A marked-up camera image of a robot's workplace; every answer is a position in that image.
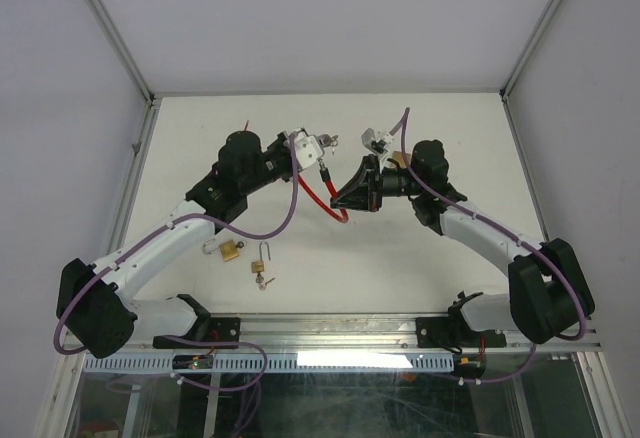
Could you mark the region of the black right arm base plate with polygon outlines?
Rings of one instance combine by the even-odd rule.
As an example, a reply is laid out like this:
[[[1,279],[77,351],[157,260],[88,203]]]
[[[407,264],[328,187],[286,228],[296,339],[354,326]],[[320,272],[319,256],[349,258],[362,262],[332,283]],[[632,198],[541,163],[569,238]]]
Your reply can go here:
[[[507,346],[503,334],[495,330],[476,332],[464,321],[449,316],[417,317],[415,328],[419,348],[440,348],[461,353],[464,348],[480,350]]]

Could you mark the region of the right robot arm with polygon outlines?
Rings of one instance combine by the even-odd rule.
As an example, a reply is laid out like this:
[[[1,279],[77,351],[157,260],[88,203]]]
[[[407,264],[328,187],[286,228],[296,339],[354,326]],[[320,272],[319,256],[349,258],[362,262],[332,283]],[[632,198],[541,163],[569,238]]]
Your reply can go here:
[[[377,212],[386,197],[409,199],[419,223],[494,265],[508,282],[505,294],[460,293],[448,309],[448,336],[469,345],[489,330],[516,330],[535,344],[580,339],[595,301],[573,247],[544,242],[482,215],[448,178],[449,163],[438,140],[423,140],[407,166],[383,166],[380,146],[363,157],[355,175],[331,199],[347,211]],[[573,336],[567,329],[577,326]]]

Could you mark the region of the large brass padlock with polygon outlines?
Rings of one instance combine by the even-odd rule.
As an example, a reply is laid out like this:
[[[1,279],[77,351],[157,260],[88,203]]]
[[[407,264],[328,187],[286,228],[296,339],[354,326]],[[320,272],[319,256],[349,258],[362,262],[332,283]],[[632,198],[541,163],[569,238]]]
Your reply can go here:
[[[406,169],[411,161],[411,155],[408,153],[402,153],[401,151],[394,151],[391,155],[391,162],[397,168]]]

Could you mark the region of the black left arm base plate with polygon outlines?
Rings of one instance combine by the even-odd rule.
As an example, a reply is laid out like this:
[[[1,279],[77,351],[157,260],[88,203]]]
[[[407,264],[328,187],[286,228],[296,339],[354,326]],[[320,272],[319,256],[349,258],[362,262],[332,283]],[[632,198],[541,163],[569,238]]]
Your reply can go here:
[[[153,338],[155,349],[237,349],[241,334],[238,317],[212,316],[198,318],[182,335],[162,335]]]

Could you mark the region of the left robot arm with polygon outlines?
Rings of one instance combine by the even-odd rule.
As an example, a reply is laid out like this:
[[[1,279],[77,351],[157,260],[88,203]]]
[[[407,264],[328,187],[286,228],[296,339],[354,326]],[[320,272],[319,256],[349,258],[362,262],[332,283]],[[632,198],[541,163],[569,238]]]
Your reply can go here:
[[[300,174],[324,155],[319,139],[298,128],[268,146],[251,131],[229,135],[209,173],[146,236],[91,263],[76,258],[62,270],[53,335],[61,355],[87,351],[109,357],[133,340],[156,347],[201,346],[211,337],[212,317],[195,298],[178,294],[137,298],[141,289],[183,253],[222,231],[266,241],[282,233],[296,211]],[[282,180],[292,185],[284,221],[268,233],[233,226],[251,194]]]

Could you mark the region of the cable lock keys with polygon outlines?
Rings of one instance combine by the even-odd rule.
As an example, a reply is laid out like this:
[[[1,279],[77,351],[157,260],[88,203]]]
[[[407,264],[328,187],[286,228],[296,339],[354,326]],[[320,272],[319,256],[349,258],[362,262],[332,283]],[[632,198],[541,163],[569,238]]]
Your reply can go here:
[[[337,148],[338,144],[339,144],[339,136],[338,135],[329,135],[329,134],[322,134],[318,137],[318,141],[320,143],[320,146],[326,150],[329,149],[331,154],[334,155],[335,154],[335,149]]]

